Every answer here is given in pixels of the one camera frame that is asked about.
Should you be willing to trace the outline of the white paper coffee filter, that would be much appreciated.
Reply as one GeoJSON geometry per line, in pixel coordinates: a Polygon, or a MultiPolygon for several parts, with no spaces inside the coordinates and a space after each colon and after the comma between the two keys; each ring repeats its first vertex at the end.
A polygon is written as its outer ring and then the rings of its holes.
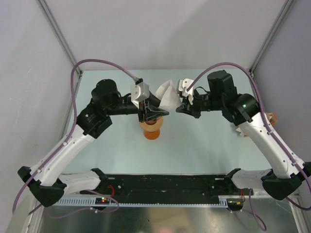
{"type": "Polygon", "coordinates": [[[162,110],[175,111],[182,105],[172,80],[164,82],[155,92],[155,96],[160,100],[159,108],[162,110]]]}

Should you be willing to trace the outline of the orange glass carafe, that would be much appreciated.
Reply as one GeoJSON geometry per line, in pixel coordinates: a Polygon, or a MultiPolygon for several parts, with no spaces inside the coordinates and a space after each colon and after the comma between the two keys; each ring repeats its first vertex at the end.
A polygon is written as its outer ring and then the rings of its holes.
{"type": "Polygon", "coordinates": [[[148,140],[156,140],[160,136],[160,130],[156,130],[154,132],[144,131],[143,134],[148,140]]]}

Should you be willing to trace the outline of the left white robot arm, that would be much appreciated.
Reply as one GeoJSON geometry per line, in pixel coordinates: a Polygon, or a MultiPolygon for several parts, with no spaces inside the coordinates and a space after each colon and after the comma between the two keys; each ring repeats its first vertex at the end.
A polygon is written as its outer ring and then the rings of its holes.
{"type": "Polygon", "coordinates": [[[17,173],[44,207],[54,205],[65,194],[92,190],[104,193],[108,177],[100,169],[63,174],[64,168],[112,125],[111,116],[137,115],[139,122],[147,122],[169,115],[159,105],[160,100],[150,93],[142,79],[125,96],[121,96],[113,80],[101,80],[91,91],[90,103],[79,114],[74,114],[73,128],[55,151],[32,167],[21,167],[17,173]]]}

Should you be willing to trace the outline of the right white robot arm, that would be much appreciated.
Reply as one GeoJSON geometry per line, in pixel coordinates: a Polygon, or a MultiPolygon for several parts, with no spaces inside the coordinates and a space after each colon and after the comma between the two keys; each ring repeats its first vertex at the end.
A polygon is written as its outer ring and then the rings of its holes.
{"type": "Polygon", "coordinates": [[[215,71],[208,74],[207,81],[209,91],[199,94],[191,87],[193,80],[179,80],[177,92],[182,104],[176,112],[199,118],[202,112],[221,111],[227,121],[250,137],[271,166],[258,171],[234,169],[224,183],[226,192],[235,195],[252,188],[264,190],[276,200],[287,198],[311,175],[311,164],[294,153],[292,160],[287,156],[289,147],[261,113],[259,102],[250,94],[239,94],[231,74],[215,71]]]}

